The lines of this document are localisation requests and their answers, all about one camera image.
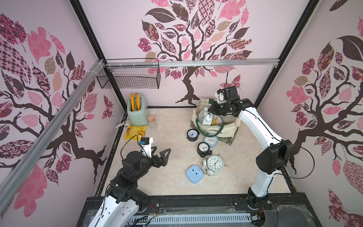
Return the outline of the canvas tote bag green handles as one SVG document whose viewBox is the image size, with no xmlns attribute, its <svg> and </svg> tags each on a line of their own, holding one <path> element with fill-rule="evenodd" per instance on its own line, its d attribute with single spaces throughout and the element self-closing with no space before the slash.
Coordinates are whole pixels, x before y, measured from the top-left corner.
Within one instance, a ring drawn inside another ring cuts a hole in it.
<svg viewBox="0 0 363 227">
<path fill-rule="evenodd" d="M 218 137 L 228 145 L 232 145 L 241 120 L 232 115 L 219 116 L 208 113 L 213 99 L 202 98 L 194 109 L 191 120 L 191 128 L 197 129 L 204 136 Z"/>
</svg>

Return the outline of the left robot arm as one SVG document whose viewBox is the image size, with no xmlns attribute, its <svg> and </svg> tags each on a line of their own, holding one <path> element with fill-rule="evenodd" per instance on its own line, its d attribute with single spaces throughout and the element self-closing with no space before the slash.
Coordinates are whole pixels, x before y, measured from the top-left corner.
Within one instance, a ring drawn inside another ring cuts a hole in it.
<svg viewBox="0 0 363 227">
<path fill-rule="evenodd" d="M 168 148 L 155 155 L 157 147 L 151 148 L 151 157 L 143 156 L 140 151 L 132 151 L 123 160 L 116 177 L 110 181 L 105 198 L 90 221 L 90 227 L 124 227 L 131 218 L 142 212 L 147 206 L 147 194 L 138 189 L 138 180 L 150 168 L 166 166 L 171 149 Z"/>
</svg>

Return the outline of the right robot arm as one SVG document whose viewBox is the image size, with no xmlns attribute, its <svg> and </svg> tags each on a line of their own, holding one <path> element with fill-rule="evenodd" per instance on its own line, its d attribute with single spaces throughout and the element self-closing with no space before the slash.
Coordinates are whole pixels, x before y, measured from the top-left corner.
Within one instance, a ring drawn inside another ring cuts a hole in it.
<svg viewBox="0 0 363 227">
<path fill-rule="evenodd" d="M 257 209 L 268 200 L 268 189 L 281 168 L 287 163 L 292 151 L 290 140 L 278 136 L 262 119 L 257 109 L 248 99 L 223 101 L 209 99 L 209 112 L 220 115 L 233 115 L 242 120 L 258 139 L 262 153 L 256 157 L 259 169 L 253 185 L 248 190 L 246 203 Z"/>
</svg>

